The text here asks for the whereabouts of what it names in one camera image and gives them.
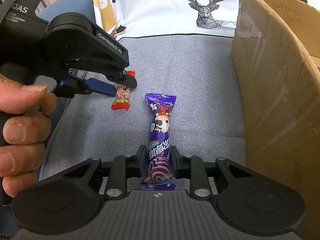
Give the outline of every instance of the purple swirl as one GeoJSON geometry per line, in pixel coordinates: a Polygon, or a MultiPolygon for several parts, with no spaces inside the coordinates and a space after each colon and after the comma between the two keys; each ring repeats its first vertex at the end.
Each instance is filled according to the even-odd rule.
{"type": "Polygon", "coordinates": [[[171,179],[170,162],[165,157],[158,157],[152,160],[148,170],[150,179],[155,182],[162,182],[171,179]]]}

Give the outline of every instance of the deer head illustration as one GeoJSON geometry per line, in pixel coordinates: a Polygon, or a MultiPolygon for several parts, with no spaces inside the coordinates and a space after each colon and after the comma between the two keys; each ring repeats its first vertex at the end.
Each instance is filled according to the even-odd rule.
{"type": "Polygon", "coordinates": [[[221,27],[222,21],[213,19],[211,12],[219,8],[218,2],[225,0],[209,0],[208,5],[201,5],[197,0],[187,0],[192,9],[198,11],[197,26],[204,29],[216,29],[221,27]]]}

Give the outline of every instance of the candy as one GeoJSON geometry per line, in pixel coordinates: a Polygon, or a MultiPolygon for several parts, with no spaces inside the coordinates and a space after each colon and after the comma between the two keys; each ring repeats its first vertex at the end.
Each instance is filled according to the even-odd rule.
{"type": "Polygon", "coordinates": [[[147,157],[149,164],[148,177],[141,183],[141,189],[175,189],[169,161],[169,115],[174,107],[176,96],[146,94],[145,100],[153,115],[147,157]]]}
{"type": "MultiPolygon", "coordinates": [[[[135,76],[136,72],[134,70],[127,71],[128,75],[135,76]]],[[[119,85],[117,88],[116,100],[113,101],[111,109],[124,108],[126,110],[130,107],[130,88],[123,85],[119,85]]]]}

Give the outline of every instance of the cardboard box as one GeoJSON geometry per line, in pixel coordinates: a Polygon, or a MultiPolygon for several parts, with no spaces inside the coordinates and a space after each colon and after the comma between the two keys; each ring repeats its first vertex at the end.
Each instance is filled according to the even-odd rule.
{"type": "Polygon", "coordinates": [[[320,239],[320,12],[299,0],[239,1],[232,58],[247,167],[298,191],[299,233],[320,239]]]}

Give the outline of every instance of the finger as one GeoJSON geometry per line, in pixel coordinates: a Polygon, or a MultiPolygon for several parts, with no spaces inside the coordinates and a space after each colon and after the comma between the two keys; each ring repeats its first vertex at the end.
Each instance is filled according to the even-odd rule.
{"type": "Polygon", "coordinates": [[[0,74],[0,111],[22,114],[39,104],[47,93],[46,85],[23,86],[0,74]]]}
{"type": "Polygon", "coordinates": [[[37,176],[34,171],[20,174],[12,177],[4,177],[2,186],[4,191],[10,196],[15,197],[17,193],[37,182],[37,176]]]}
{"type": "Polygon", "coordinates": [[[55,94],[46,95],[41,103],[41,111],[45,116],[50,116],[56,110],[58,99],[55,94]]]}
{"type": "Polygon", "coordinates": [[[15,176],[36,170],[45,154],[44,144],[0,147],[0,177],[15,176]]]}
{"type": "Polygon", "coordinates": [[[4,124],[3,136],[10,144],[28,145],[44,141],[51,133],[50,119],[42,112],[12,117],[4,124]]]}

